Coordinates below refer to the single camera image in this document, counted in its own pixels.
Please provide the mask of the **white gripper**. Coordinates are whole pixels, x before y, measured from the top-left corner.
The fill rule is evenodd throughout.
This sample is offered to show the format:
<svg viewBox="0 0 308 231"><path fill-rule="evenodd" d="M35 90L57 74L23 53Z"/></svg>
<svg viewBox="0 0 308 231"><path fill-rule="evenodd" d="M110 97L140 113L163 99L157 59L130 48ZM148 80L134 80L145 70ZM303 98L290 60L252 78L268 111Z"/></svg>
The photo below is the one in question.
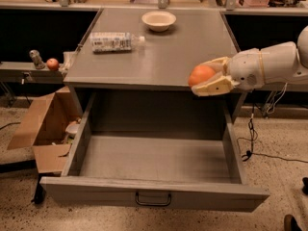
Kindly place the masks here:
<svg viewBox="0 0 308 231"><path fill-rule="evenodd" d="M215 96L229 93L235 87L240 90L258 89L265 84L260 58L260 50L253 48L239 52L230 60L228 57L220 57L201 63L209 66L216 74L194 85L192 92L197 96Z"/></svg>

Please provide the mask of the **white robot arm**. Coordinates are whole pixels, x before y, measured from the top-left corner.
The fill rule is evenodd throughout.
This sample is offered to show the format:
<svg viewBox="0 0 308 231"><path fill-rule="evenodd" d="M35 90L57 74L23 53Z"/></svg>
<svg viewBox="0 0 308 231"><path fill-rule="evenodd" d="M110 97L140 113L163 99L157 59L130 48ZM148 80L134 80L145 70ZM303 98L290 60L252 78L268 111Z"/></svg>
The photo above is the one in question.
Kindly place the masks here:
<svg viewBox="0 0 308 231"><path fill-rule="evenodd" d="M232 90L255 90L271 83L306 84L308 27L292 41L263 49L252 48L196 66L188 80L197 96L222 95Z"/></svg>

